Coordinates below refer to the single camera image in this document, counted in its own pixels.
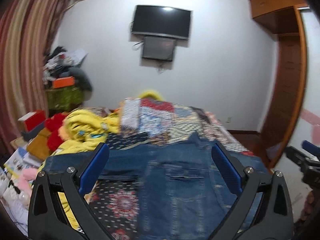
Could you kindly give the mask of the mustard brown garment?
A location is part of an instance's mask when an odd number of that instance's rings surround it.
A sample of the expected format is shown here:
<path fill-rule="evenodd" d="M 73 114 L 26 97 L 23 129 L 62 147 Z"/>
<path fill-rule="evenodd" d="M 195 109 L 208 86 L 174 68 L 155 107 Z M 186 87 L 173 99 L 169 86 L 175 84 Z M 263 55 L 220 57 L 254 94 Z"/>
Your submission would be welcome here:
<path fill-rule="evenodd" d="M 41 161 L 46 160 L 52 153 L 47 145 L 50 136 L 51 132 L 47 128 L 42 129 L 28 144 L 27 151 Z"/>

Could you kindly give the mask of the orange box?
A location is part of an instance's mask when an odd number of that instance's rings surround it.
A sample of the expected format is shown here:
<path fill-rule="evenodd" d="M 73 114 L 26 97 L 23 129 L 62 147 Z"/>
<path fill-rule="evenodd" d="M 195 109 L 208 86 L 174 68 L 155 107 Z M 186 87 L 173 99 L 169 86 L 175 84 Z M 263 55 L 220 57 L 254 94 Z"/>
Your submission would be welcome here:
<path fill-rule="evenodd" d="M 75 78 L 72 76 L 61 77 L 52 82 L 52 89 L 63 88 L 73 86 L 75 84 Z"/>

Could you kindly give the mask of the small dark wall monitor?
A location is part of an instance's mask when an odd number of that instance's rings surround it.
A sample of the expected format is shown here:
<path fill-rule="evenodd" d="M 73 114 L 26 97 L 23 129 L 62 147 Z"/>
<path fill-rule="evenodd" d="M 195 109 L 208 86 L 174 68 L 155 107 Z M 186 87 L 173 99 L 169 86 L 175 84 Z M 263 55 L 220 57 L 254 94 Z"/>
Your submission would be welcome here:
<path fill-rule="evenodd" d="M 146 36 L 143 42 L 142 58 L 171 62 L 174 58 L 175 48 L 175 39 Z"/>

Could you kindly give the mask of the striped red beige curtain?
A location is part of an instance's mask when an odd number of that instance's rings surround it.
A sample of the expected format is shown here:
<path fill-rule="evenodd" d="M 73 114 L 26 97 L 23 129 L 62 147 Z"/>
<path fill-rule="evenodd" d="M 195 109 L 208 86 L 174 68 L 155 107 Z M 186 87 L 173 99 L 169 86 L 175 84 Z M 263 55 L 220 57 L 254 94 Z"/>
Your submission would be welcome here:
<path fill-rule="evenodd" d="M 42 81 L 61 20 L 71 0 L 9 0 L 1 15 L 1 148 L 11 154 L 11 141 L 28 112 L 48 111 Z"/>

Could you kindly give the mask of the green cloth covered table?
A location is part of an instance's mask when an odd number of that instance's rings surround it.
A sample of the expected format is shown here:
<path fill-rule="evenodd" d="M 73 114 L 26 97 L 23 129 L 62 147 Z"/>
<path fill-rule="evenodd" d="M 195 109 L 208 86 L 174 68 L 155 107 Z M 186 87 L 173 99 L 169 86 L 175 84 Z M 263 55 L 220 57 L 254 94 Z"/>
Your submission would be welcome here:
<path fill-rule="evenodd" d="M 46 94 L 50 110 L 71 111 L 84 101 L 84 91 L 75 86 L 47 89 Z"/>

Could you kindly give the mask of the yellow plush pillow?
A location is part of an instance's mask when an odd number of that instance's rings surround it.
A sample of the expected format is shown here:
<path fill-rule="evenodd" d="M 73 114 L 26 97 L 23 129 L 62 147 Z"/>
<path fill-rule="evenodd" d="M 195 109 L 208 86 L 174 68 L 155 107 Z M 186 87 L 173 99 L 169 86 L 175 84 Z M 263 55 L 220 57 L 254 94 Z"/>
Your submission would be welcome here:
<path fill-rule="evenodd" d="M 164 101 L 163 96 L 161 96 L 161 94 L 155 90 L 145 90 L 139 94 L 138 98 Z"/>

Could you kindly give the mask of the blue denim jacket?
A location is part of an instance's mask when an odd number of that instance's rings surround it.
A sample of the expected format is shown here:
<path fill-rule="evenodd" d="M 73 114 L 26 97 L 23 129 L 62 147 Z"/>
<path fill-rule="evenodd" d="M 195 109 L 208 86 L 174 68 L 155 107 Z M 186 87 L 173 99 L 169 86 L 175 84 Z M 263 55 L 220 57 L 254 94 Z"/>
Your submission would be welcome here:
<path fill-rule="evenodd" d="M 89 207 L 115 239 L 207 239 L 236 200 L 193 134 L 167 146 L 111 150 Z"/>

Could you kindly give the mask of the black wall television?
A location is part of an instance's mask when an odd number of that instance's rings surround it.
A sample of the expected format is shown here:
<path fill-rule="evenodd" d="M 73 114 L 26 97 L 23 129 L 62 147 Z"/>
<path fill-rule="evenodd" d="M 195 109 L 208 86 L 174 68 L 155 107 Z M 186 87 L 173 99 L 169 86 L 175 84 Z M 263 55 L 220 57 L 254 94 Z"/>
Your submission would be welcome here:
<path fill-rule="evenodd" d="M 137 5 L 131 33 L 188 40 L 191 11 L 155 5 Z"/>

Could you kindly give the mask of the brown wooden wardrobe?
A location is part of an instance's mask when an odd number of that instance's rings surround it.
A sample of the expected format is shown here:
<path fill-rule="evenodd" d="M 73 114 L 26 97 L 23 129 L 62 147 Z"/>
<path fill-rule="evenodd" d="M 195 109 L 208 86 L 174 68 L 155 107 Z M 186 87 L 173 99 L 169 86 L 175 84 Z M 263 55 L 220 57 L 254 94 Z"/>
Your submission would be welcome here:
<path fill-rule="evenodd" d="M 249 0 L 253 20 L 276 36 L 278 64 L 260 151 L 274 168 L 289 143 L 304 99 L 307 48 L 300 8 L 305 0 Z"/>

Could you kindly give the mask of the yellow printed garment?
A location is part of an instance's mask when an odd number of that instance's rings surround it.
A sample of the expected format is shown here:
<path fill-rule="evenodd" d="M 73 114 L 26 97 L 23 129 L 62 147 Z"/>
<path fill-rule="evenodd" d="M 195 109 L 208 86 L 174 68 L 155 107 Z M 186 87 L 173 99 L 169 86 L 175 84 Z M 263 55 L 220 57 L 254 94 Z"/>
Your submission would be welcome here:
<path fill-rule="evenodd" d="M 77 109 L 63 120 L 58 135 L 63 143 L 53 152 L 54 155 L 89 152 L 102 142 L 105 143 L 110 133 L 120 132 L 120 117 L 111 113 L 106 117 L 92 111 Z"/>

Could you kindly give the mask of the patchwork patterned bedspread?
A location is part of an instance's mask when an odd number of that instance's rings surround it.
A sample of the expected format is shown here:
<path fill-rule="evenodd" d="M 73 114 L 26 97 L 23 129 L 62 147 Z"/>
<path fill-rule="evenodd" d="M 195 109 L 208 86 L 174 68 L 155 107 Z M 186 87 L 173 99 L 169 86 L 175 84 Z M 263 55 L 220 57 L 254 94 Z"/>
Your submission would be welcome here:
<path fill-rule="evenodd" d="M 142 144 L 167 146 L 188 140 L 193 134 L 219 141 L 242 161 L 250 153 L 212 114 L 195 107 L 152 99 L 126 99 L 121 108 L 120 133 L 109 135 L 110 150 L 127 150 Z"/>

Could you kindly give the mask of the red white box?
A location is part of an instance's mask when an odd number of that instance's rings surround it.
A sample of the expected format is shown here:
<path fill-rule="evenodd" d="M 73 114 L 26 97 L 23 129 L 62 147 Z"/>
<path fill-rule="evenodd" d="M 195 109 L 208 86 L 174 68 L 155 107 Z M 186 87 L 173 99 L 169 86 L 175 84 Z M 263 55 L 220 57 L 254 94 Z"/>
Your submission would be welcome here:
<path fill-rule="evenodd" d="M 29 112 L 18 119 L 24 126 L 26 132 L 30 132 L 36 126 L 43 123 L 46 120 L 46 114 L 43 110 L 35 110 Z"/>

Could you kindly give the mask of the red fuzzy garment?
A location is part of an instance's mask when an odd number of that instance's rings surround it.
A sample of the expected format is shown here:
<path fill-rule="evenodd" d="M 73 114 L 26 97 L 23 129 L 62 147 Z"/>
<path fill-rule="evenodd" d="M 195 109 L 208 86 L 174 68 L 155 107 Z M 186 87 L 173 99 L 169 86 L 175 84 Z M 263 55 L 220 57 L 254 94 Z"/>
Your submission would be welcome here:
<path fill-rule="evenodd" d="M 51 152 L 54 152 L 64 142 L 59 136 L 59 129 L 63 126 L 63 121 L 67 116 L 66 113 L 57 113 L 44 122 L 44 126 L 50 132 L 47 140 L 47 146 Z"/>

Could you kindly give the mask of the pink plush toy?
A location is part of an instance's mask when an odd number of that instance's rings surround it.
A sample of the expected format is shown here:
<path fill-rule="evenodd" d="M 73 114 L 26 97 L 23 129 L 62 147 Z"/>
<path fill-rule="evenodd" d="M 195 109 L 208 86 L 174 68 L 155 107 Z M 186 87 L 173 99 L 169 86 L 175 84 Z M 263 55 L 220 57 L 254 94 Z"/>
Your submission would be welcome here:
<path fill-rule="evenodd" d="M 18 188 L 24 193 L 31 196 L 32 189 L 29 181 L 34 181 L 37 177 L 38 169 L 36 168 L 25 168 L 18 178 Z"/>

